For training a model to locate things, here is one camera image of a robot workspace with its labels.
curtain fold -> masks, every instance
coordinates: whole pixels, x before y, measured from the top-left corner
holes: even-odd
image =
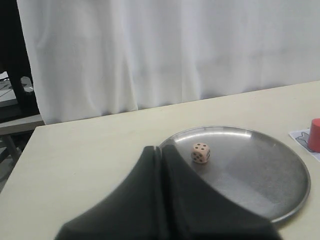
[[[320,79],[320,1],[17,3],[46,124]]]

white paper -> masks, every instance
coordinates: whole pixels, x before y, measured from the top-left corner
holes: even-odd
[[[320,162],[320,153],[314,152],[308,148],[310,129],[291,131],[289,132],[290,137],[293,138],[299,145],[301,145],[305,150],[307,150],[312,156],[315,157]]]

tray rim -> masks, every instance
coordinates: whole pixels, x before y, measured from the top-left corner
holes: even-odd
[[[166,138],[160,145],[159,145],[159,148],[162,149],[164,147],[164,144],[165,142],[169,141],[170,139],[174,138],[175,136],[179,135],[179,134],[183,134],[185,132],[188,132],[188,131],[191,131],[191,130],[196,130],[196,129],[202,129],[202,128],[212,128],[212,127],[224,127],[224,128],[234,128],[234,129],[240,129],[240,130],[245,130],[245,131],[251,131],[253,133],[257,133],[257,134],[261,134],[261,135],[264,135],[264,136],[267,136],[269,137],[270,139],[274,140],[275,142],[277,143],[280,143],[281,145],[285,146],[287,149],[291,150],[294,155],[297,156],[297,158],[299,159],[299,161],[302,163],[302,166],[306,172],[306,178],[307,178],[307,187],[306,187],[306,192],[302,198],[302,200],[300,201],[300,203],[295,207],[293,208],[291,211],[287,212],[286,214],[282,215],[282,216],[279,216],[275,219],[269,219],[269,221],[273,224],[279,224],[279,223],[282,223],[286,220],[288,220],[290,217],[292,217],[293,215],[295,215],[296,213],[298,213],[302,207],[306,204],[307,200],[308,200],[308,197],[310,195],[310,191],[311,191],[311,177],[310,177],[310,173],[309,173],[309,170],[307,168],[307,165],[305,164],[305,162],[302,160],[302,158],[291,148],[289,147],[288,145],[286,145],[285,143],[283,143],[282,141],[276,139],[275,137],[273,136],[270,136],[268,134],[265,134],[263,132],[260,132],[260,131],[256,131],[256,130],[253,130],[253,129],[249,129],[249,128],[245,128],[245,127],[239,127],[239,126],[231,126],[231,125],[205,125],[205,126],[197,126],[197,127],[192,127],[192,128],[189,128],[189,129],[186,129],[186,130],[183,130],[183,131],[180,131],[180,132],[177,132],[175,133],[174,135]]]

round metal tray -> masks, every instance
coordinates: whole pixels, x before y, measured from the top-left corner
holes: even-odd
[[[191,159],[193,144],[199,142],[211,150],[206,164]],[[273,223],[295,214],[308,198],[311,180],[304,162],[282,142],[263,133],[203,126],[179,132],[160,147],[169,144],[215,190]]]

red cup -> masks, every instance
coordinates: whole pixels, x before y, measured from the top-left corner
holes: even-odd
[[[308,148],[320,153],[320,118],[313,119],[311,122]]]

